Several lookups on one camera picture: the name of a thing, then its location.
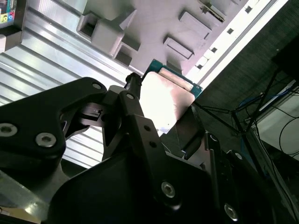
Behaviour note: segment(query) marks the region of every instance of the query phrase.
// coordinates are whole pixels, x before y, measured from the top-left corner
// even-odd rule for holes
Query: dark wall
[[[299,35],[299,1],[289,0],[204,90],[197,102],[201,105],[232,110],[244,99],[264,92],[277,68],[271,59],[297,35]],[[271,88],[270,95],[278,93],[285,87],[285,83],[292,79],[280,72],[277,80]],[[249,111],[253,111],[254,108],[255,106],[252,106]],[[219,113],[218,115],[228,123],[232,123],[229,115]],[[217,136],[225,150],[240,150],[240,137],[235,137],[228,128],[205,112],[200,111],[200,116],[205,128]],[[238,116],[240,120],[247,117],[245,112],[239,113]]]

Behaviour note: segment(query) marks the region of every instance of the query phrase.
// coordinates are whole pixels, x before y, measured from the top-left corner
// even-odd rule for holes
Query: colorful sticker
[[[14,12],[8,13],[8,19],[7,21],[13,21],[14,20]]]
[[[8,13],[1,14],[1,16],[0,16],[0,23],[7,22],[7,20],[8,20],[7,16],[8,16]]]

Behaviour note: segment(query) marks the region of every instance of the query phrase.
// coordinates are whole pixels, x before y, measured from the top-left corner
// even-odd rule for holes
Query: rectangular slot
[[[180,43],[176,42],[170,37],[167,37],[164,41],[164,45],[166,45],[168,48],[170,48],[172,51],[174,51],[177,55],[181,56],[183,59],[189,60],[192,55],[194,55],[193,52],[185,48]]]
[[[202,22],[186,11],[183,12],[182,16],[179,18],[179,21],[184,23],[189,29],[192,29],[200,34],[202,38],[211,32],[210,28],[205,26]]]

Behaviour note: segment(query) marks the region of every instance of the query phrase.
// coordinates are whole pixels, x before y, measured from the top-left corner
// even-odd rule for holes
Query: black mechanical link
[[[120,93],[123,109],[122,125],[126,127],[134,154],[141,160],[146,176],[152,188],[154,198],[162,205],[173,210],[179,209],[179,199],[169,199],[162,193],[161,185],[164,181],[172,182],[166,172],[167,155],[158,136],[152,120],[143,116],[138,98],[131,93]]]
[[[125,89],[127,89],[130,93],[137,96],[138,99],[140,99],[140,90],[142,86],[142,78],[137,73],[133,72],[126,78],[126,86]]]
[[[231,223],[232,221],[241,223],[230,163],[214,135],[206,133],[204,140],[206,149],[204,152],[206,154],[204,169],[211,176],[215,207],[221,214],[222,219],[226,221],[225,223]],[[235,213],[235,217],[230,217],[227,214],[230,210]]]
[[[14,125],[17,132],[0,137],[0,168],[43,174],[53,171],[65,151],[65,138],[88,128],[74,121],[78,109],[88,102],[100,101],[106,91],[97,80],[82,78],[2,106],[0,123]],[[55,137],[52,146],[37,144],[41,133]]]

